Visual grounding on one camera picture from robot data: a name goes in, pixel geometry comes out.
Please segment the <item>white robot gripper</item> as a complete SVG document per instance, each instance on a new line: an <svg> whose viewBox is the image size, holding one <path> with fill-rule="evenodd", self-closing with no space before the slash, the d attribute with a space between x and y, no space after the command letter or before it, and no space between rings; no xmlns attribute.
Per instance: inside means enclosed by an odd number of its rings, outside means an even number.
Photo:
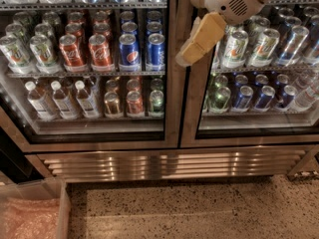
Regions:
<svg viewBox="0 0 319 239"><path fill-rule="evenodd" d="M226 24L242 23L259 13L270 0L190 0L195 8L205 8L202 19L196 17L189 38L175 60L182 67L203 58L224 36Z"/></svg>

